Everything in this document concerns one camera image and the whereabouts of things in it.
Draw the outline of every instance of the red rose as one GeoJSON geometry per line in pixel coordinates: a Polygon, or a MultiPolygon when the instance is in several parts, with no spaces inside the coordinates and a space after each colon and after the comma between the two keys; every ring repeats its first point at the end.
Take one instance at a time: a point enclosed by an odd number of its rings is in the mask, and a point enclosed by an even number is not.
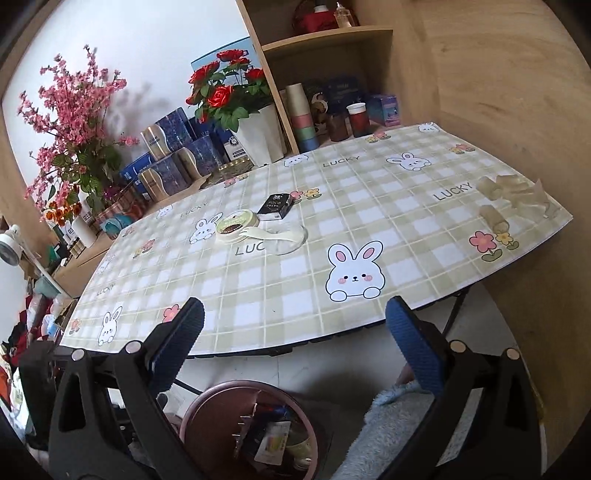
{"type": "Polygon", "coordinates": [[[233,90],[232,85],[217,87],[213,95],[207,99],[207,102],[213,107],[223,107],[230,101],[233,90]]]}
{"type": "Polygon", "coordinates": [[[250,69],[244,74],[249,82],[256,82],[257,80],[265,79],[265,72],[262,69],[250,69]]]}
{"type": "Polygon", "coordinates": [[[242,57],[241,59],[232,60],[230,65],[248,65],[251,61],[242,57]]]}
{"type": "Polygon", "coordinates": [[[217,54],[217,57],[221,60],[221,61],[232,61],[232,60],[237,60],[240,57],[242,57],[243,55],[246,55],[248,52],[246,50],[226,50],[226,51],[221,51],[220,53],[217,54]]]}
{"type": "Polygon", "coordinates": [[[189,79],[189,83],[201,83],[213,72],[215,72],[219,67],[220,63],[218,60],[208,63],[207,65],[201,67],[199,70],[193,72],[193,75],[191,75],[191,78],[189,79]]]}

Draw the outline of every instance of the table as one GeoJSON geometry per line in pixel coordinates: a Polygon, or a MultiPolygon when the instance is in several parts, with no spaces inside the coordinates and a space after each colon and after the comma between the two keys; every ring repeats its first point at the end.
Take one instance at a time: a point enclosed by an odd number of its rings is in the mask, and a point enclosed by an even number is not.
{"type": "Polygon", "coordinates": [[[382,321],[394,295],[416,309],[462,291],[572,220],[560,207],[533,222],[507,200],[488,200],[475,188],[480,177],[517,172],[435,124],[386,137],[259,168],[131,225],[91,278],[62,345],[119,351],[191,296],[206,309],[191,355],[323,338],[382,321]],[[298,198],[282,222],[306,227],[299,250],[278,257],[258,241],[216,242],[211,231],[222,214],[257,211],[278,192],[298,198]],[[509,233],[490,233],[479,216],[486,204],[507,219],[509,233]]]}

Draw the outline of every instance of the clear bottle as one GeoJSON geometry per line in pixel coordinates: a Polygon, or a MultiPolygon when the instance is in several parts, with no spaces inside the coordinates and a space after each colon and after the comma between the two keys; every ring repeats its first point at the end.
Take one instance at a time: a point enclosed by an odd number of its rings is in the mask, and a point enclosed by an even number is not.
{"type": "Polygon", "coordinates": [[[339,28],[355,26],[355,19],[353,18],[353,15],[351,15],[351,11],[343,7],[340,2],[336,3],[335,18],[336,22],[339,24],[339,28]]]}

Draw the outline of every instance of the flower pot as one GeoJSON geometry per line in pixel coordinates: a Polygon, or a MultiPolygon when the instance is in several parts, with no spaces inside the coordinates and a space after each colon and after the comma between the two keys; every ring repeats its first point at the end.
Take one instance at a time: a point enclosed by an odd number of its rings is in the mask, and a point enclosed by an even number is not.
{"type": "Polygon", "coordinates": [[[241,118],[235,135],[257,167],[280,160],[287,152],[274,104],[241,118]]]}
{"type": "Polygon", "coordinates": [[[109,238],[115,240],[121,230],[140,220],[145,211],[146,202],[131,183],[121,191],[113,205],[96,216],[96,221],[109,238]]]}
{"type": "Polygon", "coordinates": [[[81,216],[77,216],[72,220],[72,230],[78,235],[86,248],[90,248],[95,244],[97,236],[81,216]]]}

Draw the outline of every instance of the bunny ear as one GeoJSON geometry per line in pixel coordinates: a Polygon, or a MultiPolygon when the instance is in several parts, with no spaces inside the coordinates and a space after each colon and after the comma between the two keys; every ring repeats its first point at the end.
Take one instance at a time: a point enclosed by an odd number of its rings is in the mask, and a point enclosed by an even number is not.
{"type": "Polygon", "coordinates": [[[119,315],[121,315],[121,311],[123,311],[123,306],[121,306],[117,310],[115,310],[115,313],[113,314],[113,318],[111,318],[111,320],[113,320],[113,321],[119,320],[119,315]]]}
{"type": "Polygon", "coordinates": [[[353,254],[346,246],[334,244],[329,248],[329,260],[336,267],[347,260],[353,260],[353,254]]]}
{"type": "Polygon", "coordinates": [[[220,218],[223,217],[223,212],[222,213],[218,213],[215,217],[213,217],[209,223],[217,223],[219,221],[220,218]]]}
{"type": "Polygon", "coordinates": [[[383,250],[384,245],[382,244],[382,242],[376,240],[362,247],[361,250],[359,250],[359,253],[357,254],[357,257],[355,257],[355,259],[360,260],[361,258],[363,258],[364,260],[369,260],[373,262],[382,254],[383,250]]]}

